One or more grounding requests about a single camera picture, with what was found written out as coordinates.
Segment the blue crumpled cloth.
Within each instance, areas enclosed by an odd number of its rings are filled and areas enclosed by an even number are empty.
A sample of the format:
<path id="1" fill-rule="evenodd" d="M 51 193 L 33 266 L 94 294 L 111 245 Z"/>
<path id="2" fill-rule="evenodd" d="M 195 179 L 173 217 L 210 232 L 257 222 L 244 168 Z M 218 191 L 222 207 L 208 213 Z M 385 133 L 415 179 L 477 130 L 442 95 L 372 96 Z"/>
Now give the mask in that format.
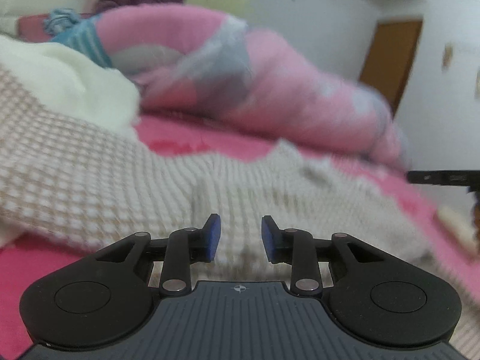
<path id="1" fill-rule="evenodd" d="M 43 19 L 43 29 L 47 34 L 56 36 L 79 24 L 82 20 L 82 16 L 73 9 L 57 8 Z"/>

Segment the cream knit cardigan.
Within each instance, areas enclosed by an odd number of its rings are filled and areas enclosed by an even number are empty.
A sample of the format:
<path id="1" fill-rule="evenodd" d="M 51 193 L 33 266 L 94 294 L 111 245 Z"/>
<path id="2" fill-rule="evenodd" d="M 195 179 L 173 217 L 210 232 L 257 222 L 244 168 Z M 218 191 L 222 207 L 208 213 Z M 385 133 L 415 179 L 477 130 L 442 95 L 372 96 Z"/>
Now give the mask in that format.
<path id="1" fill-rule="evenodd" d="M 248 163 L 214 153 L 151 155 L 144 172 L 163 231 L 198 226 L 213 213 L 221 217 L 215 260 L 193 267 L 195 281 L 287 280 L 288 267 L 270 264 L 261 244 L 260 222 L 270 215 L 282 228 L 318 238 L 349 233 L 463 289 L 430 242 L 437 228 L 432 208 L 413 188 L 403 196 L 385 192 L 383 171 L 365 167 L 354 175 L 351 162 L 304 158 L 280 142 Z"/>

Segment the pink floral duvet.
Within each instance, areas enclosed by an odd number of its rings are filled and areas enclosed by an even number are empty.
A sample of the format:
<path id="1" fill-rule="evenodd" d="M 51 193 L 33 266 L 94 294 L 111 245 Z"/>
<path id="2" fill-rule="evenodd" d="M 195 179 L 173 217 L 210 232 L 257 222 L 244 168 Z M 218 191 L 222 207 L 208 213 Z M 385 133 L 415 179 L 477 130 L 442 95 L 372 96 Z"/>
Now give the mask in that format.
<path id="1" fill-rule="evenodd" d="M 146 111 L 190 113 L 408 167 L 404 135 L 383 96 L 322 72 L 273 31 L 179 4 L 108 10 L 94 28 L 113 67 L 138 85 Z"/>

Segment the pink flowered bed sheet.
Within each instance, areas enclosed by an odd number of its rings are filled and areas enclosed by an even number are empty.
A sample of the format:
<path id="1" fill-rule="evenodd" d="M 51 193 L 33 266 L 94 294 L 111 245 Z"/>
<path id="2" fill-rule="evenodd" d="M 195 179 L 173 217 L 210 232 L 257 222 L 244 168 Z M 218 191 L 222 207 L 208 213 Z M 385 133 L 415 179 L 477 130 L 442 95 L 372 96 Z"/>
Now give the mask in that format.
<path id="1" fill-rule="evenodd" d="M 270 140 L 215 129 L 190 118 L 143 116 L 137 134 L 150 150 L 164 157 L 216 152 L 247 162 L 267 155 L 273 146 Z M 370 181 L 383 194 L 394 197 L 401 210 L 431 239 L 445 270 L 457 280 L 468 300 L 479 303 L 479 262 L 466 258 L 440 232 L 433 222 L 434 206 L 422 197 L 419 189 L 384 166 L 307 148 L 301 152 L 307 157 L 328 159 L 337 169 L 352 173 L 362 182 Z M 5 359 L 16 359 L 31 345 L 19 313 L 24 289 L 81 256 L 78 250 L 33 232 L 24 232 L 1 248 L 1 355 Z"/>

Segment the white fleece blanket pile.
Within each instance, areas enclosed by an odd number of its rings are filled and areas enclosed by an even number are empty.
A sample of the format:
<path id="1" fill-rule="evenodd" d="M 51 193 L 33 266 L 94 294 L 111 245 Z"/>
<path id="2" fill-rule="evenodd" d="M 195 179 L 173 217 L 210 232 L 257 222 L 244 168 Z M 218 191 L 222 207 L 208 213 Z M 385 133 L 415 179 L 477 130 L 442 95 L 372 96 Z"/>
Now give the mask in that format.
<path id="1" fill-rule="evenodd" d="M 51 111 L 137 140 L 140 94 L 119 71 L 56 42 L 1 36 L 1 66 Z"/>

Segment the brown wooden door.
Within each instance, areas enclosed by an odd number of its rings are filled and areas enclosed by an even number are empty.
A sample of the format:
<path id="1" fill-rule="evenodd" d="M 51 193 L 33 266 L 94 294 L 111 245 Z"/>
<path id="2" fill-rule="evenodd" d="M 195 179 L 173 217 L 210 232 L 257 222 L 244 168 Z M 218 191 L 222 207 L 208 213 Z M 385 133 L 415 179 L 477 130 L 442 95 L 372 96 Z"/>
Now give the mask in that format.
<path id="1" fill-rule="evenodd" d="M 379 21 L 359 81 L 376 89 L 394 115 L 416 57 L 423 20 Z"/>

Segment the red pillow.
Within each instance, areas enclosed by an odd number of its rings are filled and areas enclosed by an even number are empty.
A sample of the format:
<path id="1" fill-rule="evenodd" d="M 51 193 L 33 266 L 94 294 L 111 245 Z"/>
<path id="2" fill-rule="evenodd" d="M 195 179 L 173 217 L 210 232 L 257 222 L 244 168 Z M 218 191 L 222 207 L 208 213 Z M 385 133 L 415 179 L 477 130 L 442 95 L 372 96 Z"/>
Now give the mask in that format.
<path id="1" fill-rule="evenodd" d="M 18 19 L 17 29 L 19 37 L 27 42 L 47 42 L 54 36 L 47 34 L 43 29 L 43 20 L 48 14 L 23 16 Z M 83 20 L 92 17 L 91 14 L 79 14 Z"/>

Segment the beige white checked coat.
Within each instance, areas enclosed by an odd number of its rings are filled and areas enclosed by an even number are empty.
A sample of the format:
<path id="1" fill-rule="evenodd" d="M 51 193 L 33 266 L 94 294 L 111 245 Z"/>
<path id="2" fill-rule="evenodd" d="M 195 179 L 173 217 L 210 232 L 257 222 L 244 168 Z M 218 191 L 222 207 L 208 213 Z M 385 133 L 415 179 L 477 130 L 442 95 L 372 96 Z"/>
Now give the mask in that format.
<path id="1" fill-rule="evenodd" d="M 136 232 L 164 236 L 189 223 L 204 166 L 48 111 L 1 71 L 1 219 L 9 224 L 84 250 Z"/>

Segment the teal striped cloth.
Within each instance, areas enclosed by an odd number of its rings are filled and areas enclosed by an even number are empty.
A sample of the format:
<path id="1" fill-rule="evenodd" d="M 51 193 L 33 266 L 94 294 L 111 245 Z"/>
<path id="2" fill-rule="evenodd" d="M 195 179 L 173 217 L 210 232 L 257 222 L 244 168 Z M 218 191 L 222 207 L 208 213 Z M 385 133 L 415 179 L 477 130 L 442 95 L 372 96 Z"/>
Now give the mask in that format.
<path id="1" fill-rule="evenodd" d="M 101 68 L 112 68 L 112 60 L 104 49 L 97 32 L 96 24 L 99 19 L 100 15 L 84 19 L 79 24 L 52 37 L 49 41 L 80 52 Z"/>

